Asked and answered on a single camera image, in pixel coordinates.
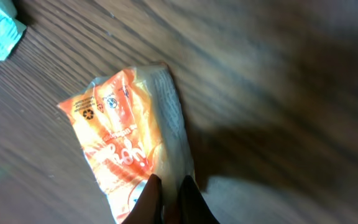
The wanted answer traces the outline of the orange snack packet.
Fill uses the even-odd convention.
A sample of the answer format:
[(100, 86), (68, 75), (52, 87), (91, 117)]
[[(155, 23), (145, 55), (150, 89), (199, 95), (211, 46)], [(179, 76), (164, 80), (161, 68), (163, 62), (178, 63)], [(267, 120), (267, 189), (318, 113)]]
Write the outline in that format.
[(163, 203), (194, 175), (180, 100), (168, 67), (128, 67), (95, 78), (62, 101), (114, 223), (135, 207), (149, 177), (162, 182)]

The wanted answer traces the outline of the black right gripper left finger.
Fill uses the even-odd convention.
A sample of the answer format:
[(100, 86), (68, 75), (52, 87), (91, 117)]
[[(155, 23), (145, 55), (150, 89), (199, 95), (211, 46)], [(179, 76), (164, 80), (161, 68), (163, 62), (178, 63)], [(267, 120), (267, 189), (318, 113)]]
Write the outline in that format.
[(122, 224), (162, 224), (162, 182), (152, 174), (133, 210)]

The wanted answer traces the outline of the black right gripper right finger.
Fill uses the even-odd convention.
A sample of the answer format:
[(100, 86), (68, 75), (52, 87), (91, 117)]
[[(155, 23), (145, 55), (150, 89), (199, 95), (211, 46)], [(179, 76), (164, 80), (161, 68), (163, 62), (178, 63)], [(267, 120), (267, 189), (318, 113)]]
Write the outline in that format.
[(181, 224), (219, 224), (190, 175), (180, 186), (178, 207)]

